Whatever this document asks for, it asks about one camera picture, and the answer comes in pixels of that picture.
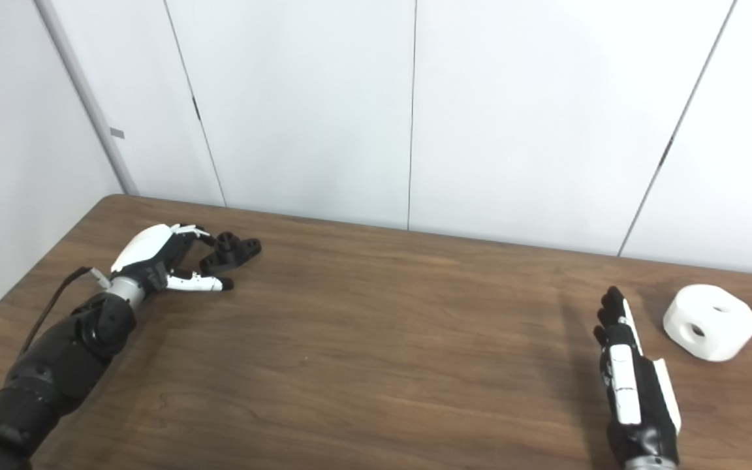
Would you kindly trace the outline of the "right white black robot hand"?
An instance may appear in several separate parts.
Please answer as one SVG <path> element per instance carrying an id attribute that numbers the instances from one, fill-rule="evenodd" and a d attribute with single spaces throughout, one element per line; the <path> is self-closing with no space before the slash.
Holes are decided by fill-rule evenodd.
<path id="1" fill-rule="evenodd" d="M 629 302 L 616 286 L 603 295 L 593 334 L 611 417 L 606 428 L 623 469 L 678 469 L 680 408 L 665 360 L 646 357 Z"/>

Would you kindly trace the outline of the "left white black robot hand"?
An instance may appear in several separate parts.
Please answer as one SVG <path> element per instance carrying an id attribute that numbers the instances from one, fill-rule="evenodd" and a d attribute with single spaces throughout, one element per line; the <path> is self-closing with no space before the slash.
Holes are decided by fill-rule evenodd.
<path id="1" fill-rule="evenodd" d="M 117 256 L 110 269 L 110 290 L 136 288 L 144 296 L 164 290 L 184 292 L 230 291 L 224 277 L 179 270 L 191 244 L 213 244 L 213 237 L 196 225 L 158 224 L 139 232 Z"/>

